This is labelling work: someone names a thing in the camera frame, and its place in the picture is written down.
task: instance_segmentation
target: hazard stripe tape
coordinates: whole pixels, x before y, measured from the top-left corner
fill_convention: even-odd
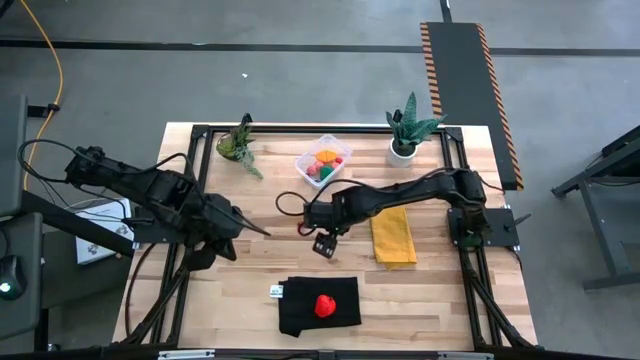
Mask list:
[[[502,128],[504,130],[505,137],[507,139],[507,147],[509,148],[509,155],[511,156],[511,164],[513,170],[516,173],[516,188],[522,190],[524,188],[524,181],[520,173],[520,165],[518,164],[518,158],[516,156],[516,149],[513,145],[513,138],[511,137],[511,129],[509,128],[509,122],[507,120],[507,114],[504,110],[504,104],[502,103],[502,96],[500,95],[500,87],[498,86],[498,80],[496,79],[495,68],[493,67],[493,60],[489,55],[489,44],[487,38],[484,35],[484,29],[482,25],[476,24],[478,28],[478,35],[480,36],[480,43],[482,50],[484,51],[484,58],[487,64],[487,70],[489,72],[489,78],[491,79],[491,86],[493,87],[493,94],[495,95],[496,104],[498,106],[498,113],[500,114],[500,120],[502,121]]]
[[[440,102],[440,89],[438,88],[438,78],[436,76],[436,66],[433,61],[433,50],[431,49],[431,38],[429,37],[429,27],[426,23],[420,24],[420,36],[422,38],[422,51],[424,52],[424,62],[427,66],[427,84],[429,86],[429,96],[431,97],[431,109],[433,115],[442,116],[442,103]]]

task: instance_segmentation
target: succulent plant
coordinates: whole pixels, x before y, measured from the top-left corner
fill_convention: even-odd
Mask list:
[[[447,116],[434,119],[416,120],[416,95],[411,92],[404,114],[397,109],[393,116],[387,112],[387,122],[393,131],[393,151],[400,156],[413,154],[416,146],[428,140]]]
[[[253,141],[253,139],[249,139],[251,126],[248,124],[251,122],[253,122],[251,115],[249,113],[244,114],[240,125],[231,129],[229,134],[220,138],[216,145],[216,150],[218,150],[218,153],[224,158],[240,162],[250,174],[262,180],[262,174],[253,166],[255,157],[248,147],[249,143]]]

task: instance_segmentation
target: orange toy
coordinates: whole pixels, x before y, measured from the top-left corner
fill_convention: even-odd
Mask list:
[[[322,161],[325,164],[333,162],[338,157],[338,154],[331,150],[322,150],[316,153],[316,160]]]

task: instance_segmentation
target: orange cable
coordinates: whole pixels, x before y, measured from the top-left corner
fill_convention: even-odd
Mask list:
[[[47,33],[44,31],[44,29],[40,25],[40,22],[38,21],[36,16],[33,14],[31,9],[29,8],[29,5],[27,5],[27,1],[26,0],[20,0],[20,2],[22,3],[22,6],[24,7],[24,9],[27,10],[27,13],[29,13],[29,16],[31,16],[31,19],[33,20],[33,22],[36,24],[36,26],[40,30],[40,33],[42,34],[42,37],[44,37],[44,40],[47,42],[47,45],[49,45],[49,49],[51,49],[51,53],[53,54],[53,58],[56,60],[56,65],[58,66],[58,75],[60,76],[60,83],[58,85],[58,94],[56,95],[56,99],[53,101],[53,104],[54,105],[59,105],[60,96],[62,96],[62,87],[64,86],[64,75],[62,74],[62,65],[60,65],[60,59],[58,59],[58,54],[56,53],[56,49],[53,48],[53,44],[51,44],[51,41],[49,40],[49,37],[47,36]],[[55,114],[55,111],[49,109],[49,114],[47,115],[46,120],[44,121],[44,123],[40,127],[40,130],[38,130],[38,134],[36,135],[36,139],[40,139],[40,137],[42,136],[42,133],[44,132],[44,129],[47,127],[47,125],[49,125],[49,122],[53,118],[54,114]],[[29,159],[27,160],[27,164],[31,165],[31,161],[33,160],[33,156],[36,153],[36,148],[37,147],[38,147],[38,143],[34,143],[33,147],[31,148],[31,153],[29,154]],[[25,190],[28,189],[28,183],[27,183],[28,177],[29,177],[29,174],[25,173],[24,174],[24,180],[23,180],[23,188]]]

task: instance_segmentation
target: metal stand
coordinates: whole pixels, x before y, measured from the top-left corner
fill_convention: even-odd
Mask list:
[[[597,185],[599,183],[619,186],[640,182],[640,127],[604,147],[602,157],[601,161],[562,185],[551,189],[558,198],[564,198],[573,190],[580,190],[602,250],[610,276],[583,282],[585,290],[640,283],[640,272],[632,271],[624,249],[625,244],[637,242],[620,237],[621,233],[616,232],[610,222],[605,221],[604,209],[599,208],[594,202],[594,187],[600,186]]]

